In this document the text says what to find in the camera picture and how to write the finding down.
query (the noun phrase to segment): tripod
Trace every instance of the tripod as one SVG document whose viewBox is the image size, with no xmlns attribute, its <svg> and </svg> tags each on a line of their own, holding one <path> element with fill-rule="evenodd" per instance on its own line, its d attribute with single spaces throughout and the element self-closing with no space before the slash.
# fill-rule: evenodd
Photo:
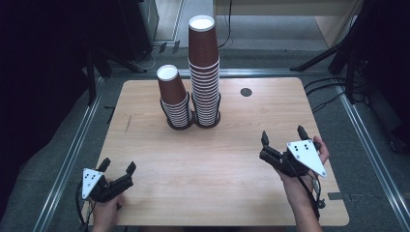
<svg viewBox="0 0 410 232">
<path fill-rule="evenodd" d="M 370 23 L 368 16 L 370 12 L 372 12 L 372 9 L 375 7 L 377 2 L 378 1 L 375 0 L 365 0 L 356 21 L 350 28 L 349 33 L 340 43 L 305 62 L 303 65 L 290 68 L 290 71 L 303 72 L 311 66 L 336 54 L 332 60 L 332 63 L 328 67 L 328 71 L 330 74 L 339 74 L 347 64 L 345 95 L 350 103 L 354 104 L 353 83 L 355 78 L 355 66 L 358 58 L 357 41 L 363 38 L 366 26 Z"/>
</svg>

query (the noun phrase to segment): brown paper cup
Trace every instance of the brown paper cup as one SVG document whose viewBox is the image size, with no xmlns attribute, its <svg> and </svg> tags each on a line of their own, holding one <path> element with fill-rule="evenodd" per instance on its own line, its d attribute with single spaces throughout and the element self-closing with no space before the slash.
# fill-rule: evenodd
<svg viewBox="0 0 410 232">
<path fill-rule="evenodd" d="M 178 104 L 185 99 L 187 91 L 175 66 L 160 67 L 157 70 L 157 77 L 163 102 Z"/>
</svg>

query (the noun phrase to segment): human hand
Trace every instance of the human hand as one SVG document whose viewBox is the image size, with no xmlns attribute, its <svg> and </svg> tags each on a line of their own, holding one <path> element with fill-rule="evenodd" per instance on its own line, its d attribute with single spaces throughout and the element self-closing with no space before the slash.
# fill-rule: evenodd
<svg viewBox="0 0 410 232">
<path fill-rule="evenodd" d="M 93 232 L 110 232 L 118 221 L 118 210 L 124 205 L 125 199 L 123 193 L 112 198 L 105 203 L 92 202 L 94 207 L 94 226 Z"/>
<path fill-rule="evenodd" d="M 322 163 L 325 164 L 325 162 L 328 160 L 330 156 L 328 148 L 326 147 L 326 144 L 323 142 L 323 140 L 319 136 L 314 136 L 313 141 L 321 145 L 319 149 L 319 158 L 322 161 Z M 293 204 L 300 205 L 301 203 L 309 202 L 307 193 L 297 178 L 288 177 L 287 175 L 281 173 L 278 170 L 277 170 L 277 173 L 279 174 L 280 179 L 283 181 L 283 187 L 285 189 L 287 199 L 291 205 Z M 310 176 L 306 175 L 301 178 L 302 180 L 304 180 L 309 190 L 312 191 L 313 184 L 312 184 L 311 177 L 313 175 L 311 171 L 309 171 L 309 174 Z"/>
</svg>

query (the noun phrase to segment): finger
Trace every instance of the finger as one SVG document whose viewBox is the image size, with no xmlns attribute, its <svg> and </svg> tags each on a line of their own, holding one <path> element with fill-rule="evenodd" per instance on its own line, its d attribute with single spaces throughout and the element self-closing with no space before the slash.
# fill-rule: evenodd
<svg viewBox="0 0 410 232">
<path fill-rule="evenodd" d="M 316 136 L 316 135 L 315 135 L 315 136 L 313 137 L 313 141 L 320 143 L 320 150 L 319 150 L 320 155 L 319 155 L 319 158 L 320 158 L 320 160 L 322 161 L 322 163 L 324 164 L 324 163 L 328 160 L 328 158 L 329 158 L 329 156 L 330 156 L 329 150 L 328 150 L 328 148 L 326 147 L 325 142 L 323 142 L 323 140 L 322 140 L 319 136 Z"/>
</svg>

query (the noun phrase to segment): gray carpet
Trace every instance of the gray carpet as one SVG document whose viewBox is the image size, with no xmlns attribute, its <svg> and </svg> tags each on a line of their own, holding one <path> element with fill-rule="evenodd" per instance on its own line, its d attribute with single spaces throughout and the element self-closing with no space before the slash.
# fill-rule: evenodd
<svg viewBox="0 0 410 232">
<path fill-rule="evenodd" d="M 155 78 L 156 69 L 164 64 L 173 64 L 179 69 L 188 67 L 186 49 L 180 49 L 176 54 L 172 54 L 172 49 L 161 54 L 156 52 L 154 52 L 155 66 L 146 73 L 130 73 L 123 67 L 112 64 L 113 76 L 105 80 L 96 115 L 84 139 L 71 177 L 64 188 L 47 231 L 75 231 L 78 228 L 79 223 L 74 204 L 75 188 L 81 178 L 82 168 L 94 167 L 97 164 L 109 126 L 107 121 L 112 112 L 105 106 L 116 105 L 123 83 L 129 79 Z M 301 64 L 318 53 L 319 51 L 226 49 L 220 51 L 220 62 L 222 69 L 288 68 Z M 312 68 L 323 71 L 330 61 L 331 59 L 327 59 Z M 140 66 L 146 67 L 152 66 L 152 64 L 151 57 L 147 57 L 139 63 Z M 324 77 L 328 76 L 300 75 L 304 84 Z M 312 93 L 308 100 L 310 105 L 315 107 L 336 94 L 334 88 L 327 88 Z M 53 140 L 22 168 L 7 212 L 0 223 L 0 231 L 33 230 L 46 196 L 70 149 L 75 132 L 85 113 L 87 101 L 87 93 L 84 93 Z M 409 172 L 406 168 L 409 162 L 408 157 L 394 154 L 390 150 L 387 137 L 381 130 L 371 109 L 363 104 L 358 104 L 358 108 L 363 118 L 366 119 L 366 125 L 370 133 L 374 135 L 377 148 L 394 174 L 399 188 L 404 195 L 408 196 L 410 188 L 406 182 L 406 176 Z M 325 227 L 325 231 L 401 231 L 392 207 L 374 174 L 365 150 L 340 100 L 328 104 L 314 116 L 321 135 L 331 151 L 331 163 L 339 188 L 343 193 L 352 196 L 350 201 L 345 201 L 350 216 L 349 224 L 342 227 Z M 124 231 L 124 227 L 118 226 L 116 231 Z M 295 231 L 295 228 L 290 226 L 288 231 Z"/>
</svg>

